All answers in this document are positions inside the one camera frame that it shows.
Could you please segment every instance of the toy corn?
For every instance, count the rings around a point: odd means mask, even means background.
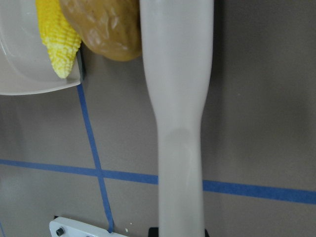
[[[36,0],[39,34],[54,71],[66,78],[73,67],[81,38],[64,17],[59,0]]]

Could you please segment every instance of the gray floor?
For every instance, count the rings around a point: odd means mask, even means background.
[[[316,192],[316,1],[215,2],[203,178]],[[142,59],[118,63],[87,49],[84,57],[102,169],[157,175]],[[94,167],[76,88],[0,96],[0,134],[0,159]],[[157,185],[105,183],[116,232],[147,237],[158,225]],[[212,237],[316,233],[314,204],[213,192],[204,192],[204,203]],[[0,164],[5,237],[47,237],[54,215],[107,228],[97,178]]]

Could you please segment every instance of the painter's tape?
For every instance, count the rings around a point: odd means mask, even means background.
[[[63,173],[71,174],[81,174],[88,176],[98,176],[98,171],[91,168],[80,168],[72,166],[63,166],[63,165],[54,165],[54,164],[42,164],[42,163],[31,163],[24,161],[13,161],[0,159],[0,164],[31,168],[31,169],[40,169],[40,170],[49,170]],[[102,170],[102,178],[116,179],[144,184],[158,184],[158,176],[150,174],[138,174],[122,171],[111,171],[111,170]],[[247,184],[235,184],[235,183],[226,183],[218,181],[203,180],[203,190],[206,192],[222,193],[222,194],[231,194],[231,195],[240,195],[253,198],[266,198],[280,201],[291,201],[298,203],[306,204],[316,204],[316,192],[299,190],[299,189],[284,189],[284,188],[275,188],[275,187],[265,187],[257,185],[247,185]]]
[[[283,189],[204,180],[203,190],[208,192],[241,195],[254,198],[267,198],[281,201],[316,204],[316,192],[298,189]]]
[[[0,159],[0,164],[24,167],[24,168],[30,168],[30,169],[50,170],[50,171],[57,171],[57,172],[70,173],[70,174],[97,176],[95,169],[91,169],[91,168],[81,168],[81,167],[73,167],[73,166],[65,166],[65,165],[57,165],[57,164],[33,163],[33,162],[6,160],[6,159]]]
[[[95,165],[95,169],[96,169],[96,173],[97,173],[97,177],[98,177],[98,181],[99,181],[99,187],[100,187],[100,192],[101,192],[101,196],[102,196],[102,203],[103,203],[105,215],[107,216],[107,219],[109,222],[108,231],[111,233],[114,230],[113,216],[112,216],[112,212],[111,212],[111,208],[110,208],[107,189],[105,187],[105,182],[104,182],[103,175],[102,175],[101,162],[99,159],[97,146],[96,146],[95,140],[94,140],[93,130],[92,130],[92,126],[90,123],[88,108],[87,108],[87,104],[85,101],[85,96],[84,96],[82,84],[77,85],[77,92],[78,92],[78,96],[79,96],[79,100],[80,100],[84,125],[85,125],[85,129],[86,129],[86,132],[88,135],[88,139],[89,139],[89,143],[90,143],[90,147],[91,147],[91,152],[92,152],[92,156],[93,156],[93,161],[94,161],[94,165]]]
[[[122,171],[103,170],[103,177],[109,179],[125,180],[145,184],[158,184],[158,176],[150,174],[137,174]]]
[[[5,237],[4,229],[2,227],[1,222],[0,222],[0,230],[1,230],[2,237]]]

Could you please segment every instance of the white plate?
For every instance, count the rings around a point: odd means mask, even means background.
[[[0,0],[0,94],[36,94],[78,84],[77,60],[67,79],[53,71],[41,43],[35,1]]]

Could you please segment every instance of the potato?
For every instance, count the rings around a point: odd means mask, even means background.
[[[60,0],[87,47],[116,61],[141,55],[139,0]]]

